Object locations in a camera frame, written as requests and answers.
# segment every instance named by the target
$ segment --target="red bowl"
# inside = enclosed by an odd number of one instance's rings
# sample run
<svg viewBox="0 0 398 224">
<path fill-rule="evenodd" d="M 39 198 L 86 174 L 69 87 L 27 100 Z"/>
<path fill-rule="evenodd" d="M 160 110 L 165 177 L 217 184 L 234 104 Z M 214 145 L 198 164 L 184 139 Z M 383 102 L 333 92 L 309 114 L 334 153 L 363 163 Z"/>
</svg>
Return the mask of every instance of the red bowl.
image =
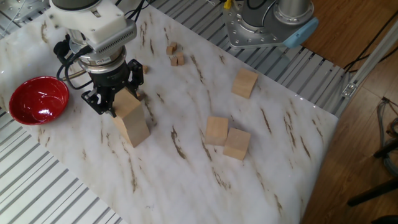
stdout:
<svg viewBox="0 0 398 224">
<path fill-rule="evenodd" d="M 11 116 L 27 125 L 45 124 L 58 118 L 67 107 L 69 90 L 55 77 L 37 77 L 24 82 L 12 94 Z"/>
</svg>

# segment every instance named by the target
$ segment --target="wooden cube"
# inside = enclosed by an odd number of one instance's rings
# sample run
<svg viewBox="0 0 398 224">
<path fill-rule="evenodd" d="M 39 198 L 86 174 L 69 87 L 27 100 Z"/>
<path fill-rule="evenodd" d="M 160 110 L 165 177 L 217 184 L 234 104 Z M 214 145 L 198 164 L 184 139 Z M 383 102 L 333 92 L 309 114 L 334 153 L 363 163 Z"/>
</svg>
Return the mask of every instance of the wooden cube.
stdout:
<svg viewBox="0 0 398 224">
<path fill-rule="evenodd" d="M 116 113 L 113 122 L 128 143 L 136 147 L 149 137 L 141 102 L 127 88 L 116 94 L 113 108 Z"/>
<path fill-rule="evenodd" d="M 177 43 L 176 42 L 172 42 L 170 44 L 170 46 L 173 47 L 173 51 L 176 51 L 176 49 L 177 49 Z"/>
<path fill-rule="evenodd" d="M 232 92 L 249 99 L 258 76 L 255 72 L 241 68 L 233 83 Z"/>
<path fill-rule="evenodd" d="M 178 65 L 184 65 L 185 64 L 184 56 L 177 57 L 177 63 Z"/>
<path fill-rule="evenodd" d="M 225 142 L 223 154 L 243 160 L 248 151 L 250 133 L 231 128 Z"/>
<path fill-rule="evenodd" d="M 224 146 L 228 135 L 228 118 L 208 117 L 205 144 Z"/>
<path fill-rule="evenodd" d="M 148 66 L 143 65 L 143 66 L 142 66 L 142 72 L 143 72 L 144 74 L 146 74 L 146 73 L 148 72 Z"/>
<path fill-rule="evenodd" d="M 167 54 L 167 55 L 173 55 L 173 53 L 174 53 L 173 47 L 172 47 L 172 46 L 168 46 L 168 47 L 166 48 L 166 54 Z"/>
<path fill-rule="evenodd" d="M 176 57 L 171 58 L 171 64 L 172 64 L 172 66 L 177 66 L 177 58 Z"/>
</svg>

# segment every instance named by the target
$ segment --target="metal mounting plate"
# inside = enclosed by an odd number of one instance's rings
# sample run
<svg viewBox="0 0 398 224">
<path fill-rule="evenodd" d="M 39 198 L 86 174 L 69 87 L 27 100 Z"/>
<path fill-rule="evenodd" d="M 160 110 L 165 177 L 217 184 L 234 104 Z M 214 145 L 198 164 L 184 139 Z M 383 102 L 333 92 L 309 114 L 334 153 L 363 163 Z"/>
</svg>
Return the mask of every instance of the metal mounting plate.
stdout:
<svg viewBox="0 0 398 224">
<path fill-rule="evenodd" d="M 341 96 L 350 99 L 354 95 L 357 88 L 358 86 L 356 84 L 349 83 L 347 84 L 346 88 L 344 88 Z"/>
<path fill-rule="evenodd" d="M 24 0 L 0 0 L 0 11 L 11 19 L 15 16 L 14 22 L 17 23 L 28 20 L 48 7 L 50 7 L 49 0 L 25 0 L 25 4 Z"/>
<path fill-rule="evenodd" d="M 231 46 L 245 49 L 283 46 L 283 43 L 278 41 L 265 28 L 258 29 L 258 32 L 261 33 L 245 29 L 241 19 L 241 12 L 236 10 L 235 7 L 231 7 L 231 9 L 222 7 L 222 13 Z"/>
</svg>

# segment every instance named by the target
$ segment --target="black cable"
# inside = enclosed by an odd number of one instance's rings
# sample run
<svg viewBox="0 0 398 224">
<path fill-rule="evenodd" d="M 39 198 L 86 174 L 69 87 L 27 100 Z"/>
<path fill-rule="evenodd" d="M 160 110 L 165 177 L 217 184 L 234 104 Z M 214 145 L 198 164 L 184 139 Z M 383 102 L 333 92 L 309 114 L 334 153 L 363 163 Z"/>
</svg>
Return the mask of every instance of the black cable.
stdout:
<svg viewBox="0 0 398 224">
<path fill-rule="evenodd" d="M 141 2 L 139 3 L 139 5 L 137 6 L 137 8 L 134 10 L 134 12 L 128 17 L 128 19 L 132 19 L 136 13 L 138 13 L 141 9 L 142 9 L 142 5 L 144 4 L 145 0 L 141 0 Z"/>
<path fill-rule="evenodd" d="M 252 7 L 252 6 L 250 5 L 250 3 L 249 3 L 249 0 L 248 0 L 248 1 L 247 1 L 247 3 L 248 3 L 248 8 L 251 9 L 251 10 L 259 9 L 259 8 L 261 8 L 261 6 L 263 6 L 263 5 L 266 3 L 266 1 L 267 1 L 267 0 L 263 0 L 262 3 L 261 3 L 260 5 L 258 5 L 258 6 L 256 6 L 256 7 Z"/>
<path fill-rule="evenodd" d="M 82 88 L 88 86 L 89 84 L 91 84 L 91 83 L 93 82 L 92 80 L 90 80 L 89 82 L 85 83 L 85 84 L 82 85 L 82 86 L 75 87 L 75 86 L 72 84 L 72 82 L 70 81 L 70 79 L 69 79 L 69 74 L 68 74 L 68 73 L 69 73 L 69 67 L 73 64 L 73 62 L 74 62 L 76 59 L 78 59 L 80 56 L 85 55 L 85 54 L 88 54 L 88 53 L 90 53 L 91 51 L 93 51 L 93 49 L 92 49 L 90 46 L 86 46 L 86 47 L 83 47 L 82 49 L 80 49 L 79 52 L 77 52 L 75 55 L 74 55 L 74 54 L 71 54 L 71 55 L 68 57 L 66 64 L 65 64 L 65 65 L 61 65 L 60 69 L 58 69 L 58 72 L 57 72 L 57 79 L 60 80 L 60 81 L 62 81 L 62 79 L 60 78 L 60 74 L 61 74 L 62 69 L 65 69 L 65 71 L 64 71 L 64 73 L 65 73 L 65 79 L 67 80 L 67 83 L 70 85 L 70 87 L 72 87 L 74 90 L 80 90 L 80 89 L 82 89 Z"/>
<path fill-rule="evenodd" d="M 137 22 L 139 14 L 141 13 L 141 10 L 142 10 L 142 6 L 140 7 L 140 9 L 138 9 L 138 13 L 137 13 L 137 16 L 136 16 L 134 22 Z"/>
<path fill-rule="evenodd" d="M 380 59 L 380 61 L 379 61 L 378 63 L 380 63 L 380 62 L 384 61 L 385 59 L 387 59 L 388 57 L 390 57 L 390 56 L 391 56 L 392 54 L 394 54 L 397 50 L 398 50 L 398 46 L 395 47 L 394 50 L 391 50 L 390 53 L 386 54 L 386 56 L 384 56 L 382 59 Z M 349 71 L 349 72 L 357 72 L 357 71 L 358 71 L 358 69 L 352 70 L 352 71 Z"/>
<path fill-rule="evenodd" d="M 358 62 L 358 61 L 360 61 L 360 60 L 363 60 L 363 59 L 365 59 L 365 58 L 368 57 L 368 55 L 367 55 L 367 56 L 365 56 L 365 57 L 363 57 L 363 58 L 361 59 L 361 56 L 362 56 L 363 54 L 365 54 L 365 52 L 370 48 L 370 46 L 374 43 L 374 41 L 380 36 L 381 32 L 388 26 L 388 24 L 389 24 L 397 15 L 398 15 L 398 11 L 396 11 L 396 12 L 390 17 L 390 19 L 383 25 L 383 27 L 379 30 L 379 32 L 376 34 L 376 36 L 374 36 L 373 40 L 371 40 L 370 43 L 368 43 L 368 45 L 367 45 L 367 46 L 365 47 L 365 49 L 358 55 L 358 57 L 357 57 L 355 60 L 353 60 L 352 62 L 350 62 L 349 64 L 347 64 L 347 65 L 345 66 L 345 68 L 347 68 L 347 69 L 345 70 L 345 73 L 346 73 L 347 71 L 349 71 L 349 70 L 354 66 L 354 64 L 355 64 L 356 62 Z"/>
<path fill-rule="evenodd" d="M 70 60 L 74 55 L 75 55 L 75 54 L 71 54 L 71 55 L 67 58 L 67 62 L 66 62 L 66 63 L 69 63 L 69 60 Z M 58 69 L 58 72 L 57 72 L 57 80 L 63 81 L 62 78 L 60 77 L 63 68 L 65 68 L 64 64 L 62 64 L 61 67 L 60 67 L 60 69 Z"/>
<path fill-rule="evenodd" d="M 148 3 L 148 5 L 146 5 L 145 7 L 143 7 L 141 10 L 148 8 L 149 5 L 150 5 L 150 3 Z M 126 13 L 124 14 L 124 16 L 126 16 L 126 15 L 128 15 L 129 13 L 132 13 L 132 12 L 134 12 L 134 11 L 135 11 L 135 9 L 126 12 Z"/>
</svg>

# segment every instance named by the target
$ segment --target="black stand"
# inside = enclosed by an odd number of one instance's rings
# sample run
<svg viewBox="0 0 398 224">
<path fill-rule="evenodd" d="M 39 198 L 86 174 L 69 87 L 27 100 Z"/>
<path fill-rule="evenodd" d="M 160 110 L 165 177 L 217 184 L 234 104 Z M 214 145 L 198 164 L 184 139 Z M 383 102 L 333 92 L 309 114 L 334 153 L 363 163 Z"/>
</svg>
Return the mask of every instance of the black stand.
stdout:
<svg viewBox="0 0 398 224">
<path fill-rule="evenodd" d="M 388 153 L 391 151 L 395 150 L 398 148 L 398 139 L 395 141 L 392 141 L 388 145 L 382 147 L 380 150 L 378 150 L 375 154 L 373 154 L 374 157 L 380 158 L 386 156 Z"/>
<path fill-rule="evenodd" d="M 398 189 L 398 177 L 349 199 L 347 205 L 353 207 L 395 189 Z"/>
</svg>

